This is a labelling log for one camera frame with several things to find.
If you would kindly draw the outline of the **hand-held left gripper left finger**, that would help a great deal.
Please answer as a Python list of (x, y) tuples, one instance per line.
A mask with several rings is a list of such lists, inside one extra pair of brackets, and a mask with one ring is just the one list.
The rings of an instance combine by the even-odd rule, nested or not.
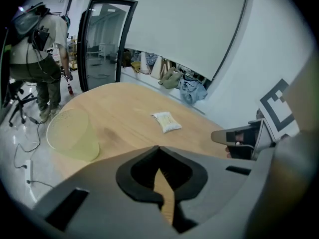
[(133, 200), (118, 186), (118, 168), (142, 148), (90, 163), (51, 189), (34, 207), (72, 239), (173, 239), (177, 231), (155, 203)]

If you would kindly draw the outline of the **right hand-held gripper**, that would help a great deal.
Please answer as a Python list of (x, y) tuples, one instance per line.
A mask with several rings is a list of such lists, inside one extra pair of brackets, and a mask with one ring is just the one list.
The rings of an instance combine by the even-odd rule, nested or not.
[(229, 146), (229, 157), (256, 160), (261, 150), (299, 131), (295, 118), (284, 98), (289, 84), (280, 79), (259, 101), (256, 120), (248, 125), (211, 133), (214, 142)]

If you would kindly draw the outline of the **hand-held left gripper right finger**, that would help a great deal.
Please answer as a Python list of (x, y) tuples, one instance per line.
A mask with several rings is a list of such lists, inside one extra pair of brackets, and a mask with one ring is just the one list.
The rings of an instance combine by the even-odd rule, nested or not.
[(165, 202), (172, 224), (161, 234), (244, 234), (253, 204), (241, 192), (251, 161), (226, 160), (167, 147), (159, 148), (159, 169), (171, 193)]

